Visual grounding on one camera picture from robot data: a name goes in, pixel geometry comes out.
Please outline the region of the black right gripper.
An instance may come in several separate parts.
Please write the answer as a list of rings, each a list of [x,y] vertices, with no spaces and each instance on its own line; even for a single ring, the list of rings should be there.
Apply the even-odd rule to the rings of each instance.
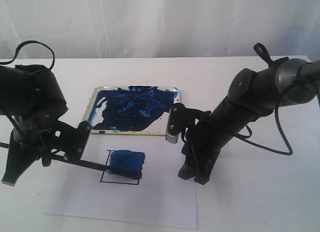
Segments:
[[[222,147],[258,115],[228,100],[223,100],[212,112],[186,108],[182,103],[179,109],[179,118],[187,132],[181,150],[185,161],[178,177],[184,180],[195,177],[196,183],[205,185]]]

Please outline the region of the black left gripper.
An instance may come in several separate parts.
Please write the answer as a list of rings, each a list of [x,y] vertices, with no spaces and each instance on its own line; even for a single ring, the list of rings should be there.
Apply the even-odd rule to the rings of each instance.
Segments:
[[[6,168],[1,182],[15,185],[18,178],[33,162],[42,160],[42,165],[51,165],[51,146],[49,136],[55,122],[67,112],[66,108],[43,108],[28,117],[9,116],[13,125]]]

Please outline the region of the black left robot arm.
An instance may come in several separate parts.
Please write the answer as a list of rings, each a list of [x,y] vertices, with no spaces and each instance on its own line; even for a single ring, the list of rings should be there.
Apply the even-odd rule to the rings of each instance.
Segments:
[[[14,186],[36,160],[51,163],[48,137],[67,102],[56,77],[43,65],[0,67],[0,113],[13,130],[1,182]]]

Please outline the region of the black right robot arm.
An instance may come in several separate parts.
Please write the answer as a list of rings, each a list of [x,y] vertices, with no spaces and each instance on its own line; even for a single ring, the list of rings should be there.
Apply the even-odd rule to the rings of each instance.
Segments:
[[[270,62],[269,68],[259,72],[243,69],[235,76],[227,96],[215,110],[197,110],[198,123],[186,126],[181,150],[185,161],[178,176],[206,184],[221,149],[234,137],[258,148],[290,156],[293,150],[280,125],[279,108],[308,103],[319,98],[319,94],[319,61],[284,57]],[[288,148],[286,152],[259,145],[250,141],[249,136],[240,134],[250,122],[271,114],[274,114],[278,131]]]

